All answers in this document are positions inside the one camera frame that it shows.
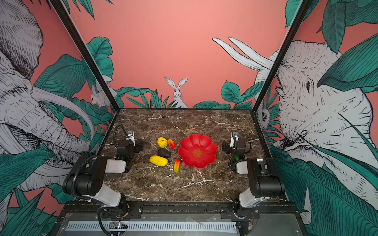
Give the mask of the dark brown fake avocado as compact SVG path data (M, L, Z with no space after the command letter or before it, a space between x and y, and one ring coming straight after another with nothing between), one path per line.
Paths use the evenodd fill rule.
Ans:
M158 156L164 157L164 158L170 158L171 152L169 150L166 150L165 148L160 148L157 152Z

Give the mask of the yellow oblong fake mango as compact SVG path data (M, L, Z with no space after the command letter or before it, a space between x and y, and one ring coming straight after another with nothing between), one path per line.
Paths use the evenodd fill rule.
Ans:
M150 162L153 163L156 166L166 166L168 164L168 160L164 157L153 155L150 157Z

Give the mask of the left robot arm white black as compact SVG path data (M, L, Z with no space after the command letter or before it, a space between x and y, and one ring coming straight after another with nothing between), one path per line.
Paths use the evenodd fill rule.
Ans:
M128 173L133 166L135 154L143 149L142 140L125 140L117 147L115 159L101 155L80 157L64 180L63 192L113 209L117 218L128 216L131 207L126 196L107 186L104 178L106 174Z

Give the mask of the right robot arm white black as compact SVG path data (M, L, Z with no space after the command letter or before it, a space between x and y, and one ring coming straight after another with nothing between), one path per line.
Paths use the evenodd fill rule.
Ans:
M224 141L222 151L230 154L228 166L238 174L247 175L249 187L239 194L239 204L243 208L253 208L258 204L284 195L285 186L278 168L271 158L247 158L246 143Z

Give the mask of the small red orange fake fruit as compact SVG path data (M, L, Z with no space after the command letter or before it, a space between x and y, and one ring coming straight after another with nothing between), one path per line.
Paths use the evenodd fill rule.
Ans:
M168 143L168 145L170 146L171 149L176 149L176 145L175 145L173 140L168 139L167 143Z

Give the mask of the yellow bumpy round fake fruit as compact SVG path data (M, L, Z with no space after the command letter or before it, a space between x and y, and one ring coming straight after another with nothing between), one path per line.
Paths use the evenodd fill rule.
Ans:
M167 140L165 138L163 138L163 137L159 137L158 140L157 140L157 142L158 142L157 144L158 144L158 146L160 148L165 148L168 145Z

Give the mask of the red yellow green fake fruit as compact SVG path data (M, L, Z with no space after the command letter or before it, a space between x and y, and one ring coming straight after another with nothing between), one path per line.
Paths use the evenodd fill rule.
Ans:
M179 173L180 164L181 164L181 160L180 159L176 159L175 163L174 163L174 168L173 168L173 170L174 170L175 173Z

